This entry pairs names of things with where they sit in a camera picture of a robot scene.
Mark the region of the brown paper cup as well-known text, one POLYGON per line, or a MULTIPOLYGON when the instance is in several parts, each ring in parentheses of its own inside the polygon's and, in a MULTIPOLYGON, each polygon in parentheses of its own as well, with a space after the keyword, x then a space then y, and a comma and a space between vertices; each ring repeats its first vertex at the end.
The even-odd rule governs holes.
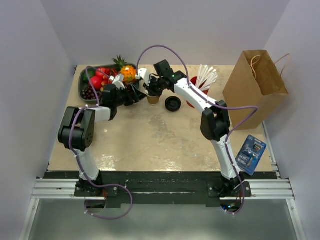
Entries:
POLYGON ((160 101, 160 97, 159 96, 147 96, 147 101, 150 105, 154 106, 157 105, 160 101))

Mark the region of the black cup lid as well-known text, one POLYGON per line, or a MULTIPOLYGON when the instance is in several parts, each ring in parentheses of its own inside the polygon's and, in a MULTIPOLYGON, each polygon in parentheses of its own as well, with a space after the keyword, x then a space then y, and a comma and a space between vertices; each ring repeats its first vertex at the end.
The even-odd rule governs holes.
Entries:
POLYGON ((176 96, 170 96, 165 100, 165 108, 169 112, 177 112, 181 108, 182 102, 176 96))

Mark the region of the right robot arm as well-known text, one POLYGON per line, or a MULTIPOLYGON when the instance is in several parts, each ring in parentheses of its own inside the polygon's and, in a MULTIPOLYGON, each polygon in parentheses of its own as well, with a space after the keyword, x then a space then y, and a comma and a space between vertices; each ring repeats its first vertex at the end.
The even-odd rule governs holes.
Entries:
POLYGON ((167 60, 162 60, 153 65, 157 78, 140 68, 137 75, 144 80, 144 87, 149 94, 160 96, 162 91, 170 90, 185 98, 201 114, 200 131, 211 142, 219 160, 222 186, 220 191, 233 197, 239 191, 245 196, 246 188, 241 170, 236 163, 229 137, 230 118, 227 104, 216 101, 200 91, 191 83, 189 73, 182 73, 171 68, 167 60))

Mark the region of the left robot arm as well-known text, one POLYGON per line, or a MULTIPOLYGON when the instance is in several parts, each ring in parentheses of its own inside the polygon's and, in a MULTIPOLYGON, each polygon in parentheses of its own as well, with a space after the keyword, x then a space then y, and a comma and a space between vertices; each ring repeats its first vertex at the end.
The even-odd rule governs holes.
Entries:
POLYGON ((73 152, 79 168, 76 189, 90 196, 99 196, 104 190, 102 174, 91 153, 95 124, 111 121, 120 106, 131 106, 147 95, 132 83, 125 87, 115 84, 105 86, 100 104, 83 108, 67 107, 58 131, 58 141, 73 152))

